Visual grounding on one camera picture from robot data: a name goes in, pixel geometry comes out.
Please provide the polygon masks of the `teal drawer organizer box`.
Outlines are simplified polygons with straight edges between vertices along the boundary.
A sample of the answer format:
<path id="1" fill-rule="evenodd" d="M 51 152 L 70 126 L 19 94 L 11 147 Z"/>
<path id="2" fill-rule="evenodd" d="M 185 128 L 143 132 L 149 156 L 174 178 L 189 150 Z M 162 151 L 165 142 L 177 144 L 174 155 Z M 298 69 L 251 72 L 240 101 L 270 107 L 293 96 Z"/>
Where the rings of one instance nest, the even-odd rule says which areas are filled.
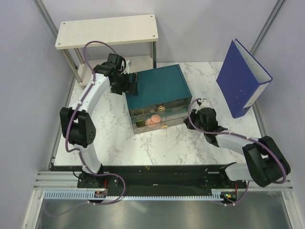
<path id="1" fill-rule="evenodd" d="M 141 71 L 137 77 L 140 102 L 162 103 L 192 96 L 179 64 Z"/>

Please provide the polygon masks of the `gold round jar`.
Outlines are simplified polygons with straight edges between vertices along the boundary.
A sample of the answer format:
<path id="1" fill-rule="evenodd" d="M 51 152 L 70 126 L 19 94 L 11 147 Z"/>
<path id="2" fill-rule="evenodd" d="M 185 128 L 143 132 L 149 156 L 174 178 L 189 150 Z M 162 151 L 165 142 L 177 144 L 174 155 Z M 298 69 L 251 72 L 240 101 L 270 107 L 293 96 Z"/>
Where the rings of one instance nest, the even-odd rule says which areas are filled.
<path id="1" fill-rule="evenodd" d="M 135 123 L 137 128 L 142 128 L 144 126 L 146 126 L 146 121 L 145 120 L 139 120 Z"/>

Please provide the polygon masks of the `pink round compact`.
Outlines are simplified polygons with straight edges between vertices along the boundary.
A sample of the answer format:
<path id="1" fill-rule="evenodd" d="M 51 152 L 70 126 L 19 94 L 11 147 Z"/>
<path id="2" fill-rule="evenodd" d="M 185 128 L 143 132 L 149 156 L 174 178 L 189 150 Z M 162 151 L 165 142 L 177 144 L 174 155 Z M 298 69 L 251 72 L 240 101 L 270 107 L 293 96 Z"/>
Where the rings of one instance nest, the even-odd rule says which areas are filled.
<path id="1" fill-rule="evenodd" d="M 148 118 L 146 120 L 146 125 L 152 125 L 152 124 L 154 124 L 154 122 L 151 120 L 151 118 Z"/>
<path id="2" fill-rule="evenodd" d="M 161 120 L 162 120 L 162 118 L 161 118 L 159 115 L 157 115 L 157 114 L 153 114 L 153 115 L 151 116 L 151 120 L 152 120 L 154 123 L 160 123 Z"/>

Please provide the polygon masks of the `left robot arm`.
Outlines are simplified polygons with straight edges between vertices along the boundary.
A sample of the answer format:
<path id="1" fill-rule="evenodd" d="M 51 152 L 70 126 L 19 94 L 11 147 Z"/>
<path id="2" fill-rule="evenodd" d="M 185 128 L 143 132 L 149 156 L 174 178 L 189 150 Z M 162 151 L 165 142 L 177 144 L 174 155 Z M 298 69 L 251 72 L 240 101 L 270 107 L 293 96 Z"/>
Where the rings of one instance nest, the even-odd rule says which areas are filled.
<path id="1" fill-rule="evenodd" d="M 91 115 L 107 90 L 118 95 L 137 95 L 137 74 L 130 73 L 127 61 L 114 53 L 110 53 L 107 61 L 96 65 L 91 72 L 91 79 L 81 96 L 71 107 L 60 110 L 60 120 L 66 151 L 79 153 L 82 169 L 89 173 L 88 182 L 93 187 L 101 187 L 105 177 L 99 173 L 102 164 L 93 145 L 96 128 Z"/>

